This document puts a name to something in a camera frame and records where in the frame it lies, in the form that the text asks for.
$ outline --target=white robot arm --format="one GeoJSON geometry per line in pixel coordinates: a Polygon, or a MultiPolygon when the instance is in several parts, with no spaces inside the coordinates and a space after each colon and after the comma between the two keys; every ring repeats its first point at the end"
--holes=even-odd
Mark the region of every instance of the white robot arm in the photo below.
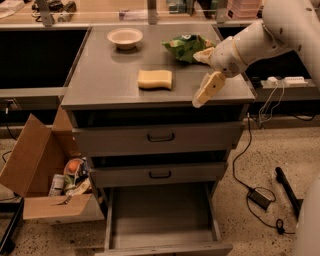
{"type": "Polygon", "coordinates": [[[320,22],[314,7],[319,0],[268,0],[261,21],[254,22],[216,48],[194,57],[215,71],[196,93],[200,107],[224,85],[226,78],[244,72],[249,65],[294,50],[320,89],[320,22]]]}

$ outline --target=power adapter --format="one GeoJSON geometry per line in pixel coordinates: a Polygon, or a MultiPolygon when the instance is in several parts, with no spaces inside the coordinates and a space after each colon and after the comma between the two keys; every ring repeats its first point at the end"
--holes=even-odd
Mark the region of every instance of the power adapter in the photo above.
{"type": "Polygon", "coordinates": [[[259,191],[255,190],[255,189],[250,190],[250,192],[248,194],[248,198],[252,202],[259,205],[265,211],[268,209],[270,203],[272,202],[268,197],[261,194],[259,191]]]}

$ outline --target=green bag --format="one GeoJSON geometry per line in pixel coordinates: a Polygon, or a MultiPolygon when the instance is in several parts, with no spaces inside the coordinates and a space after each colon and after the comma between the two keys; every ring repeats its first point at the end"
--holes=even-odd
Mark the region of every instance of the green bag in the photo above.
{"type": "Polygon", "coordinates": [[[198,61],[193,58],[196,52],[214,46],[210,40],[204,39],[200,35],[178,36],[168,42],[162,41],[162,45],[164,45],[177,60],[189,63],[198,63],[198,61]]]}

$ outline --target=gray cabinet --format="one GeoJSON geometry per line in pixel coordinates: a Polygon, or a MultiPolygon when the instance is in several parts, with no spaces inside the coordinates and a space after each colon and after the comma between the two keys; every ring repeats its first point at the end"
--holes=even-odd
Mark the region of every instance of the gray cabinet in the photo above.
{"type": "Polygon", "coordinates": [[[194,32],[216,40],[211,25],[137,26],[144,39],[133,53],[104,40],[115,27],[92,29],[62,102],[106,209],[105,252],[97,255],[227,255],[232,245],[221,241],[212,196],[255,97],[238,76],[195,109],[210,67],[182,65],[154,43],[194,32]],[[139,90],[142,68],[172,70],[172,90],[139,90]]]}

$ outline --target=yellow sponge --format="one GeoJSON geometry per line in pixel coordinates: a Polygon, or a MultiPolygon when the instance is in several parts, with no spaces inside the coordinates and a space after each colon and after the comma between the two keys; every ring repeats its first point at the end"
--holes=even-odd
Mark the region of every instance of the yellow sponge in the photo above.
{"type": "Polygon", "coordinates": [[[169,70],[140,70],[138,86],[142,89],[166,88],[171,90],[172,72],[169,70]]]}

